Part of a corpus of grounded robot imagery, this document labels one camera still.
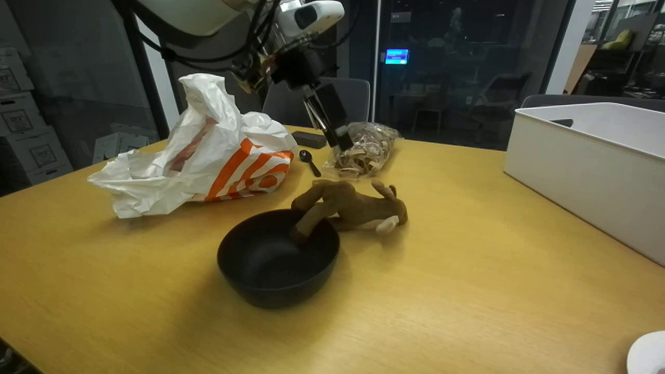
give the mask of wall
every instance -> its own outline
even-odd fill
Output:
[[[29,48],[5,0],[0,0],[0,48],[19,48],[22,59],[29,56]]]
[[[125,29],[106,0],[13,0],[43,96],[147,109]]]
[[[125,132],[156,140],[146,88],[122,19],[107,0],[8,0],[31,51],[24,60],[41,116],[73,166],[95,140]]]

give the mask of plush dog toy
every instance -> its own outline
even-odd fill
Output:
[[[319,221],[331,219],[334,228],[373,228],[375,232],[391,232],[394,226],[407,222],[407,208],[396,199],[394,187],[371,183],[383,197],[362,195],[344,181],[313,181],[312,187],[293,199],[291,208],[305,213],[293,226],[291,235],[304,242],[312,235]]]

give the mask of white cardboard box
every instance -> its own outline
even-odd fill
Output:
[[[26,137],[47,128],[31,93],[0,96],[0,137]]]
[[[33,82],[29,80],[19,51],[0,48],[0,93],[31,91]]]
[[[504,173],[665,267],[665,112],[519,109]]]
[[[4,183],[34,185],[70,170],[57,135],[49,127],[20,140],[0,140],[0,178],[4,178]]]

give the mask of wooden table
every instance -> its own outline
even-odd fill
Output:
[[[45,373],[625,373],[665,329],[665,269],[502,175],[502,154],[401,142],[383,173],[399,232],[344,232],[327,285],[266,312],[216,248],[273,195],[117,221],[85,178],[0,199],[0,337]]]

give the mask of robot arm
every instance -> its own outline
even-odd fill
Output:
[[[339,0],[132,0],[134,10],[159,38],[185,34],[203,40],[241,13],[253,10],[244,45],[232,60],[232,73],[244,91],[255,91],[267,77],[305,91],[305,110],[332,147],[347,149],[337,135],[344,110],[337,91],[319,88],[318,55],[305,45],[344,16]]]
[[[250,35],[232,69],[241,88],[253,91],[267,75],[280,70],[280,59],[305,45],[344,16],[339,0],[130,0],[134,13],[159,38],[185,35],[205,40],[243,13],[253,13]],[[280,73],[291,88],[304,80]]]

